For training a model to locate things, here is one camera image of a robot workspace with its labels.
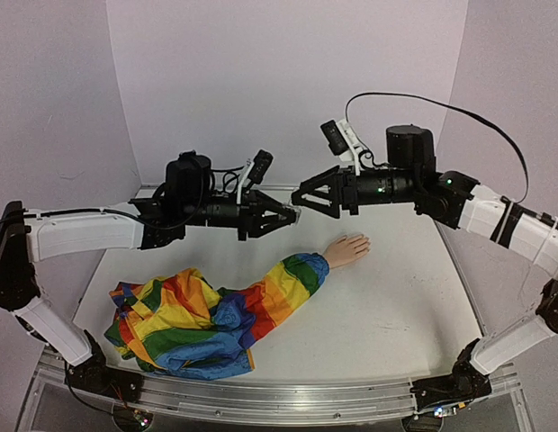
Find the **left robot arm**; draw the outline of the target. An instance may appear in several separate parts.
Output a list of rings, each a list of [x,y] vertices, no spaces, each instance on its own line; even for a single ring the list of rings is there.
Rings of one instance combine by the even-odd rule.
[[[66,210],[9,202],[0,217],[0,309],[62,358],[73,396],[137,401],[142,376],[109,366],[95,337],[74,322],[104,252],[163,248],[190,226],[233,229],[245,241],[294,224],[297,211],[258,188],[272,159],[258,152],[231,191],[216,188],[208,157],[188,151],[167,164],[149,198]]]

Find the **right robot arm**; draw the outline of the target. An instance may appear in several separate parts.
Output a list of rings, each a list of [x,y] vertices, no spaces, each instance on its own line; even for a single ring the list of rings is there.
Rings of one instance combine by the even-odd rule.
[[[410,388],[415,412],[442,418],[458,406],[491,394],[490,375],[538,343],[558,336],[558,220],[531,211],[457,171],[439,173],[433,134],[414,125],[386,131],[387,163],[366,169],[360,143],[345,120],[321,130],[334,156],[346,161],[302,182],[292,203],[337,219],[365,205],[413,203],[418,215],[451,229],[482,236],[543,269],[550,277],[540,304],[499,334],[477,338],[451,373],[416,380]]]

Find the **clear nail polish bottle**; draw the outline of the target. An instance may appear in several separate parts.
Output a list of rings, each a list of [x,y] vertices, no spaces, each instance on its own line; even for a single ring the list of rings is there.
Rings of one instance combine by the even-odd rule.
[[[302,214],[302,209],[290,204],[283,205],[283,216],[289,225],[297,224]]]

